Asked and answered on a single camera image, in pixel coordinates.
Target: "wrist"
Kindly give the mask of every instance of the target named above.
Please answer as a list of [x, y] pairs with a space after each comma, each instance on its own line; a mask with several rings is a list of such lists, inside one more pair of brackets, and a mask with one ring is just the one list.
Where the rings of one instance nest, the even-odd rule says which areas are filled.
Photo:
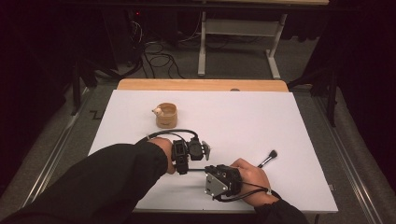
[[249, 203], [253, 207], [258, 207], [258, 206], [262, 206], [265, 204], [271, 204], [271, 203], [275, 203], [275, 202], [279, 201], [279, 199], [277, 197], [275, 197], [274, 195], [269, 195], [265, 192], [259, 192], [256, 194], [257, 195], [249, 196], [249, 197], [252, 197], [250, 199], [247, 198], [247, 203]]

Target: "hand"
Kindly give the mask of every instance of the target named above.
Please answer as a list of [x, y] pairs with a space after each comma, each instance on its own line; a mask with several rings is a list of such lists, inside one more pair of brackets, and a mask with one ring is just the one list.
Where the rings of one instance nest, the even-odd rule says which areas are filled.
[[[242, 181], [248, 184], [242, 184], [240, 195], [251, 192], [259, 187], [251, 186], [249, 184], [258, 185], [265, 188], [271, 188], [270, 182], [268, 180], [267, 174], [262, 168], [253, 166], [243, 159], [238, 159], [233, 164], [232, 167], [238, 168], [241, 174]], [[257, 192], [246, 198], [244, 198], [245, 203], [248, 203], [254, 207], [264, 205], [265, 203], [274, 203], [278, 201], [278, 198], [273, 195], [268, 195], [266, 192]]]
[[163, 152], [166, 155], [166, 158], [168, 159], [168, 169], [166, 173], [170, 175], [174, 174], [176, 169], [174, 164], [172, 163], [172, 142], [167, 138], [161, 138], [161, 137], [151, 138], [148, 141], [150, 143], [159, 146], [163, 150]]

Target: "black sleeve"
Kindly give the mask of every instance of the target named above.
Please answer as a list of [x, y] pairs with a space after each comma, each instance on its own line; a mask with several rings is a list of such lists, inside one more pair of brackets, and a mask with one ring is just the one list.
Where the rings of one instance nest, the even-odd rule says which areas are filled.
[[166, 170], [165, 154], [152, 143], [106, 147], [1, 223], [121, 223]]
[[260, 224], [308, 224], [305, 215], [296, 207], [279, 200], [276, 203], [255, 207]]

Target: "black cable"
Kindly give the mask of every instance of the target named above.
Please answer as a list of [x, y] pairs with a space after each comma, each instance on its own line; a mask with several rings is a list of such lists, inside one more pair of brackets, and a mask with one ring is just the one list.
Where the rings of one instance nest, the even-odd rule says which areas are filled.
[[182, 136], [180, 136], [179, 134], [177, 134], [177, 133], [169, 133], [169, 134], [172, 134], [172, 135], [175, 135], [175, 136], [179, 137], [181, 139], [181, 141], [183, 141], [184, 144], [187, 143], [187, 141]]
[[215, 37], [217, 37], [218, 39], [221, 39], [221, 41], [224, 41], [224, 43], [223, 43], [221, 46], [219, 46], [219, 47], [211, 47], [211, 46], [208, 45], [207, 42], [206, 42], [205, 46], [206, 46], [207, 48], [209, 48], [209, 49], [222, 49], [222, 48], [224, 48], [225, 46], [227, 46], [228, 43], [230, 42], [230, 39], [229, 39], [229, 38], [225, 38], [225, 37], [219, 36], [219, 35], [208, 35], [207, 37], [208, 37], [208, 38], [211, 38], [211, 39], [215, 39], [214, 41], [216, 41], [216, 42], [218, 42], [218, 40], [216, 40]]
[[237, 200], [244, 199], [244, 198], [246, 198], [246, 197], [248, 197], [248, 196], [250, 196], [252, 194], [258, 193], [258, 192], [265, 192], [267, 194], [274, 195], [278, 199], [281, 199], [280, 195], [278, 193], [276, 193], [272, 189], [268, 189], [268, 188], [262, 187], [260, 185], [250, 184], [250, 183], [243, 182], [243, 181], [241, 181], [240, 183], [246, 184], [246, 185], [250, 185], [250, 186], [254, 186], [254, 187], [257, 187], [258, 189], [254, 189], [253, 191], [250, 191], [250, 192], [242, 194], [242, 195], [235, 196], [233, 198], [222, 199], [221, 195], [219, 195], [219, 196], [215, 197], [215, 199], [218, 200], [219, 202], [222, 202], [222, 203], [229, 203], [229, 202], [234, 202], [234, 201], [237, 201]]
[[246, 198], [246, 197], [248, 197], [248, 196], [250, 196], [252, 194], [258, 193], [258, 192], [267, 192], [267, 191], [268, 191], [268, 189], [254, 189], [253, 191], [250, 191], [250, 192], [242, 194], [242, 195], [235, 196], [233, 198], [222, 199], [221, 195], [220, 195], [220, 197], [215, 198], [215, 199], [217, 199], [219, 202], [222, 202], [222, 203], [230, 203], [230, 202], [234, 202], [234, 201], [238, 201], [238, 200], [244, 199], [244, 198]]
[[142, 69], [143, 69], [143, 73], [145, 73], [145, 77], [146, 77], [146, 78], [149, 78], [149, 75], [148, 75], [148, 73], [146, 72], [145, 66], [142, 66]]
[[191, 134], [194, 135], [193, 140], [199, 140], [198, 134], [196, 132], [192, 131], [192, 130], [188, 130], [188, 129], [171, 129], [171, 130], [163, 130], [163, 131], [160, 131], [160, 132], [157, 132], [157, 133], [151, 133], [148, 136], [146, 136], [146, 137], [140, 139], [138, 142], [136, 142], [136, 145], [139, 145], [141, 143], [147, 142], [149, 139], [157, 137], [158, 135], [175, 134], [175, 133], [191, 133]]
[[185, 40], [183, 42], [180, 42], [179, 44], [186, 46], [186, 47], [199, 47], [199, 46], [201, 46], [201, 40], [200, 39], [197, 40], [196, 37], [191, 38], [189, 40]]
[[[153, 45], [158, 45], [158, 46], [160, 46], [161, 48], [160, 48], [159, 50], [157, 50], [157, 51], [147, 52], [147, 48], [150, 47], [150, 46], [153, 46]], [[178, 75], [179, 77], [181, 77], [181, 78], [185, 78], [185, 77], [183, 77], [183, 76], [180, 74], [180, 71], [179, 71], [179, 69], [178, 69], [178, 66], [177, 66], [177, 63], [176, 63], [175, 58], [174, 58], [172, 55], [170, 55], [170, 54], [162, 53], [162, 51], [163, 51], [163, 45], [162, 45], [161, 43], [150, 43], [150, 44], [146, 45], [145, 50], [144, 50], [144, 54], [145, 54], [146, 61], [148, 62], [148, 65], [149, 65], [150, 68], [151, 68], [151, 72], [152, 72], [154, 78], [155, 78], [155, 74], [154, 74], [154, 69], [153, 69], [153, 67], [165, 67], [165, 66], [168, 65], [168, 64], [170, 64], [169, 67], [168, 67], [168, 76], [169, 76], [169, 78], [172, 78], [172, 76], [171, 76], [171, 68], [172, 68], [173, 66], [175, 66], [175, 68], [176, 68], [176, 70], [177, 70], [177, 75]], [[154, 61], [154, 60], [157, 60], [157, 59], [160, 59], [160, 58], [165, 58], [165, 59], [167, 59], [167, 61], [166, 61], [165, 63], [159, 64], [159, 65], [153, 64], [153, 61]]]
[[192, 35], [190, 35], [190, 37], [188, 37], [186, 39], [178, 40], [177, 42], [183, 44], [186, 41], [190, 41], [190, 40], [193, 40], [193, 39], [201, 36], [201, 35], [197, 35], [198, 29], [199, 29], [200, 24], [201, 24], [201, 20], [202, 20], [202, 12], [200, 12], [200, 14], [199, 14], [198, 22], [197, 22], [197, 25], [195, 26], [195, 30], [192, 33]]
[[[131, 38], [131, 45], [132, 45], [134, 50], [139, 50], [138, 47], [141, 46], [141, 41], [142, 41], [142, 37], [143, 37], [143, 29], [140, 26], [140, 24], [135, 22], [135, 21], [130, 21], [130, 23], [132, 23], [134, 25], [134, 34], [133, 34], [133, 36], [129, 36]], [[139, 39], [138, 39], [138, 41], [135, 41], [134, 38], [135, 38], [135, 36], [137, 34], [137, 31], [139, 33]], [[137, 58], [136, 62], [134, 62], [134, 67], [131, 70], [129, 70], [128, 72], [126, 72], [126, 73], [124, 73], [122, 75], [117, 73], [117, 72], [115, 72], [115, 71], [113, 71], [112, 69], [103, 67], [102, 65], [97, 64], [96, 62], [93, 62], [93, 61], [91, 61], [89, 59], [86, 59], [85, 61], [90, 66], [93, 66], [94, 68], [96, 68], [96, 69], [104, 72], [106, 75], [108, 75], [108, 77], [107, 77], [107, 76], [102, 76], [100, 74], [95, 74], [96, 77], [99, 77], [99, 78], [102, 78], [102, 79], [122, 80], [122, 79], [128, 77], [129, 75], [134, 74], [135, 72], [140, 70], [140, 68], [143, 67], [143, 59], [142, 59], [141, 56], [139, 56]]]

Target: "black curtain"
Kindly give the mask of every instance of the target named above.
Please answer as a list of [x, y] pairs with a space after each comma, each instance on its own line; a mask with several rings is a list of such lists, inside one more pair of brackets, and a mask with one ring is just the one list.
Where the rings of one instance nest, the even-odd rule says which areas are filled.
[[[333, 14], [304, 76], [335, 73], [347, 107], [367, 147], [396, 190], [396, 2], [347, 1], [350, 13]], [[311, 78], [320, 85], [326, 77]]]
[[0, 195], [64, 103], [73, 60], [57, 27], [50, 1], [0, 3]]

